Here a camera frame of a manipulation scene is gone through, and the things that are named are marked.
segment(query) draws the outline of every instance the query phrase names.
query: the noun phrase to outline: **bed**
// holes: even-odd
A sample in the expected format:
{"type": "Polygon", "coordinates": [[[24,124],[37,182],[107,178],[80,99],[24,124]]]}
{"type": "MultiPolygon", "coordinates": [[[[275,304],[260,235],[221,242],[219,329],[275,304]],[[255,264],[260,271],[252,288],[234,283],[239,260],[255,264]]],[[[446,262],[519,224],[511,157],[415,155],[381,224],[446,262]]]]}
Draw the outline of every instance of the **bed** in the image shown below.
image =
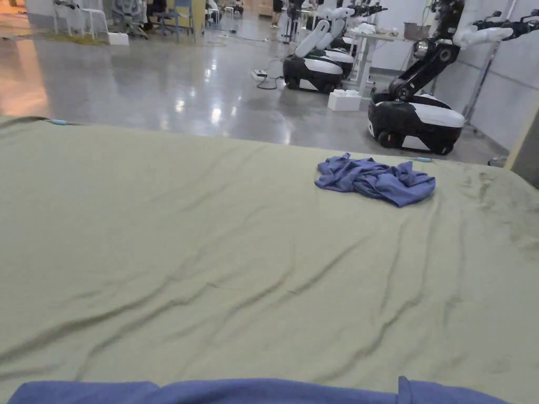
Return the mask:
{"type": "Polygon", "coordinates": [[[29,380],[392,392],[406,375],[535,403],[539,192],[503,169],[414,162],[437,189],[398,209],[318,189],[338,154],[0,129],[0,402],[29,380]]]}

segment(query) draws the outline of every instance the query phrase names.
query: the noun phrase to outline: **person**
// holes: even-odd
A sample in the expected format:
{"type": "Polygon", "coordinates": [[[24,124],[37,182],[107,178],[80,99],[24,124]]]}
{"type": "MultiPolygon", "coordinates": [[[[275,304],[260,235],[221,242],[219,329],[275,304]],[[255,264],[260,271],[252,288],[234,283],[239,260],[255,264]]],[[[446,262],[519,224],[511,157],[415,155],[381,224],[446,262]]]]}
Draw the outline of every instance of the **person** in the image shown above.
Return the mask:
{"type": "Polygon", "coordinates": [[[234,12],[238,12],[241,16],[243,16],[243,0],[236,0],[234,12]]]}
{"type": "Polygon", "coordinates": [[[279,18],[281,18],[282,0],[273,0],[273,16],[271,28],[279,28],[279,18]]]}
{"type": "Polygon", "coordinates": [[[154,25],[150,22],[150,16],[154,15],[157,12],[166,12],[167,11],[167,0],[154,0],[153,3],[146,6],[146,18],[148,22],[142,27],[145,31],[150,31],[153,29],[154,25]]]}

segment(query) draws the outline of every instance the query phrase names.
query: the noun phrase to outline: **white table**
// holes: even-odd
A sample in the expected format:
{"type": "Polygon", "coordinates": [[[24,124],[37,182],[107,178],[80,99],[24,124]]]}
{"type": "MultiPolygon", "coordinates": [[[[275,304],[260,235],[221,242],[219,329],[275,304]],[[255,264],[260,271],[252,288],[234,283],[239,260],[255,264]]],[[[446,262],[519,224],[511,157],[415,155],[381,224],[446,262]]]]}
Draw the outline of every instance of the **white table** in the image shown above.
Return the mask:
{"type": "Polygon", "coordinates": [[[353,39],[352,46],[350,47],[350,55],[352,55],[354,46],[356,47],[354,68],[358,66],[356,78],[350,78],[349,80],[347,80],[347,82],[357,85],[361,97],[364,99],[368,99],[369,97],[364,97],[363,94],[365,93],[367,81],[369,80],[372,59],[374,57],[374,52],[376,50],[376,45],[378,44],[378,41],[395,42],[406,41],[406,39],[399,36],[394,37],[389,34],[362,34],[354,33],[351,31],[348,31],[347,35],[349,35],[353,39]]]}

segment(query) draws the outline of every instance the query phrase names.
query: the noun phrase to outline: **blue cloth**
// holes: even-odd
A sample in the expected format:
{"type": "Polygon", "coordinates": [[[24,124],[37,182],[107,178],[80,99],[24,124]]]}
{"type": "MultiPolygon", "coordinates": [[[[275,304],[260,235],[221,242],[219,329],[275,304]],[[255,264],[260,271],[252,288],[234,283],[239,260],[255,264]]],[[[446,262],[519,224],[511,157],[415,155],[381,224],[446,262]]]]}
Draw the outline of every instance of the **blue cloth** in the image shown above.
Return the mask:
{"type": "Polygon", "coordinates": [[[322,189],[358,192],[369,198],[384,199],[398,207],[415,204],[427,198],[436,187],[436,179],[413,171],[412,162],[389,166],[372,158],[361,160],[342,157],[326,159],[318,165],[322,174],[314,183],[322,189]]]}
{"type": "Polygon", "coordinates": [[[399,392],[320,386],[277,379],[149,382],[34,381],[8,404],[507,404],[470,389],[399,378],[399,392]]]}

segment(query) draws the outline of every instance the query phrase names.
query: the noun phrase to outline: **power strip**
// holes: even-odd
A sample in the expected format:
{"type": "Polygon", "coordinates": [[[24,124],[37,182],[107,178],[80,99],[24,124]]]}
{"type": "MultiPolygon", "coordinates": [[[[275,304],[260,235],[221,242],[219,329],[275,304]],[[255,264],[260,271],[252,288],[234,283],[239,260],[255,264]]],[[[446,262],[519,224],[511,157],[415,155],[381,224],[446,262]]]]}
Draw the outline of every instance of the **power strip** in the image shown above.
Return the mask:
{"type": "Polygon", "coordinates": [[[253,70],[251,76],[255,81],[264,81],[268,78],[265,70],[253,70]]]}

